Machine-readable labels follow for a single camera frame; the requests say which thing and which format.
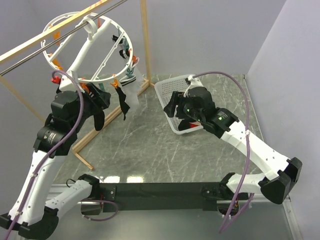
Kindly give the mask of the white round clip hanger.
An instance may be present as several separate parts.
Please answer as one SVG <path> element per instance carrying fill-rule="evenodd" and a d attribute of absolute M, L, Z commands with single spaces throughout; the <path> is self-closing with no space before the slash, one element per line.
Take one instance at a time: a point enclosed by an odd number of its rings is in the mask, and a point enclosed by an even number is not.
<path fill-rule="evenodd" d="M 68 19 L 70 17 L 75 16 L 76 14 L 80 13 L 79 11 L 75 12 L 68 12 L 65 14 L 61 14 L 57 17 L 55 17 L 53 20 L 51 20 L 49 23 L 46 24 L 46 26 L 43 29 L 43 33 L 47 30 L 52 29 L 58 24 L 62 24 L 62 20 Z M 113 46 L 109 50 L 109 52 L 106 54 L 102 62 L 100 63 L 97 70 L 94 72 L 93 76 L 91 76 L 89 79 L 86 78 L 78 78 L 78 80 L 81 83 L 96 83 L 100 84 L 106 81 L 111 81 L 120 75 L 127 73 L 129 70 L 133 70 L 136 63 L 139 62 L 137 58 L 134 55 L 134 48 L 132 41 L 127 34 L 127 32 L 121 27 L 117 22 L 112 20 L 109 17 L 106 17 L 104 15 L 99 16 L 97 19 L 98 21 L 94 21 L 94 17 L 97 17 L 97 13 L 89 13 L 88 15 L 84 16 L 83 19 L 74 27 L 80 27 L 81 24 L 87 23 L 86 26 L 84 26 L 84 30 L 87 32 L 87 38 L 80 48 L 77 56 L 75 57 L 74 61 L 72 62 L 71 66 L 67 69 L 67 72 L 77 72 L 80 69 L 80 66 L 82 62 L 85 60 L 85 57 L 87 57 L 89 50 L 92 48 L 93 44 L 98 40 L 99 37 L 102 36 L 106 32 L 106 30 L 109 27 L 114 27 L 117 31 L 117 35 L 112 35 L 111 40 L 113 42 Z M 53 53 L 48 53 L 47 50 L 43 51 L 43 55 L 47 63 L 54 69 L 54 70 L 60 70 L 58 63 L 54 63 L 54 61 L 57 59 L 58 55 L 62 53 L 64 48 L 68 45 L 68 43 L 74 38 L 76 33 L 71 33 L 68 35 L 63 41 L 58 40 L 58 47 L 55 49 Z M 107 78 L 99 78 L 99 75 L 101 71 L 106 67 L 107 63 L 109 62 L 111 56 L 113 53 L 116 52 L 116 50 L 119 50 L 119 55 L 122 57 L 122 59 L 125 60 L 124 67 L 117 73 L 113 73 L 111 76 Z"/>

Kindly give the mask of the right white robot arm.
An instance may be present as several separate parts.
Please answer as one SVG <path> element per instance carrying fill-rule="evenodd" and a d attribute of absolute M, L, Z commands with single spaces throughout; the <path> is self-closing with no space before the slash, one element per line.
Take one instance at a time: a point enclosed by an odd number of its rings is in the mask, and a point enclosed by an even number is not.
<path fill-rule="evenodd" d="M 249 157 L 260 174 L 228 174 L 220 183 L 219 193 L 230 200 L 239 193 L 262 194 L 274 204 L 282 204 L 298 182 L 302 162 L 277 152 L 248 130 L 245 124 L 226 108 L 217 107 L 205 87 L 183 92 L 174 91 L 163 108 L 169 118 L 198 122 L 215 135 Z"/>

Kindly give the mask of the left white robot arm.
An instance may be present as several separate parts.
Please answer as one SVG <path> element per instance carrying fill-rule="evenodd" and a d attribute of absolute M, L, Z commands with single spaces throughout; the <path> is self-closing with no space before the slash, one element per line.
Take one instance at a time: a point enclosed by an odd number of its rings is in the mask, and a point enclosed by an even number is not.
<path fill-rule="evenodd" d="M 34 142 L 32 162 L 28 175 L 12 209 L 0 216 L 0 226 L 16 231 L 29 240 L 46 240 L 58 226 L 59 220 L 78 202 L 101 200 L 98 178 L 83 174 L 65 191 L 51 200 L 48 194 L 52 183 L 65 161 L 78 132 L 89 117 L 94 127 L 104 126 L 104 110 L 110 106 L 111 94 L 94 84 L 87 90 L 57 91 L 52 101 L 51 113 Z"/>

